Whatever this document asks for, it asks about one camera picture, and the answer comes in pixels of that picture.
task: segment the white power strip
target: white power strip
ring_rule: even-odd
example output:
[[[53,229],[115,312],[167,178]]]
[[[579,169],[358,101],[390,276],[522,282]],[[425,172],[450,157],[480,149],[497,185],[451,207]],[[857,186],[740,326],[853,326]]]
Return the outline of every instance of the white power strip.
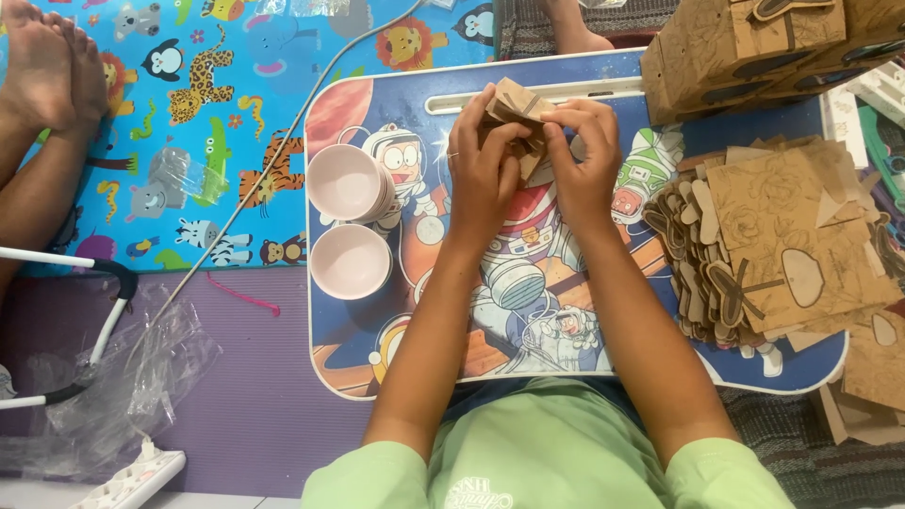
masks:
[[[164,452],[152,442],[145,442],[135,463],[91,490],[84,500],[69,509],[139,509],[185,465],[186,453]]]

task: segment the cartoon penguin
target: cartoon penguin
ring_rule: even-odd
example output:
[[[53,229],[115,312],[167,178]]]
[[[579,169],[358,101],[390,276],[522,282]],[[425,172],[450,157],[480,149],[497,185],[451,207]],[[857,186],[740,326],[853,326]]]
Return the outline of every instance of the cartoon penguin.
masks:
[[[493,46],[493,4],[473,8],[452,29],[466,41]]]
[[[178,82],[179,76],[176,71],[182,69],[184,64],[182,63],[182,50],[176,48],[177,44],[179,44],[178,39],[164,41],[148,53],[141,66],[155,78],[166,82]]]

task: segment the hand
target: hand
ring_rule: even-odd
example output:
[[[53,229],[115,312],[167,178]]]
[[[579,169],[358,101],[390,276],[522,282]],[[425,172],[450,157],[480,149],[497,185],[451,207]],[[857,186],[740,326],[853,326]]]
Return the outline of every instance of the hand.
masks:
[[[613,109],[597,101],[571,100],[556,111],[542,113],[544,135],[553,175],[557,182],[557,202],[563,220],[578,239],[614,230],[610,204],[616,175],[622,164],[619,125]],[[560,126],[571,128],[587,147],[584,162],[576,164]]]
[[[472,97],[450,132],[452,212],[443,248],[467,253],[475,261],[480,261],[500,231],[519,183],[519,160],[511,154],[509,144],[531,134],[531,129],[512,122],[492,130],[478,148],[481,118],[494,92],[489,83]]]

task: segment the green t-shirt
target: green t-shirt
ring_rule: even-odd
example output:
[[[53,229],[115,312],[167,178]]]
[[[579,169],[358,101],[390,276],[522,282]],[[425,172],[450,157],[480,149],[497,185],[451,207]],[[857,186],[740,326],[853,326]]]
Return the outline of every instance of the green t-shirt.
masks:
[[[444,423],[431,464],[377,442],[317,470],[303,509],[793,507],[751,449],[725,438],[683,447],[664,473],[618,407],[572,379],[526,388]]]

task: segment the foot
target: foot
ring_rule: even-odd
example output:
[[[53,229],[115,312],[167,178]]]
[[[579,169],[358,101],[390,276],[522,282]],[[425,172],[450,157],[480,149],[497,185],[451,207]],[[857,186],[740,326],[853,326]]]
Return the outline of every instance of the foot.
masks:
[[[80,124],[80,129],[89,126],[97,129],[100,119],[110,108],[98,45],[84,30],[76,28],[72,21],[62,21],[63,36],[71,45],[72,104],[75,106],[76,122]]]
[[[587,29],[578,0],[534,0],[550,19],[558,54],[602,52],[614,49],[606,37]]]
[[[70,49],[62,29],[50,14],[43,15],[25,0],[3,0],[2,21],[9,56],[0,110],[26,129],[66,129],[75,109],[70,99]]]

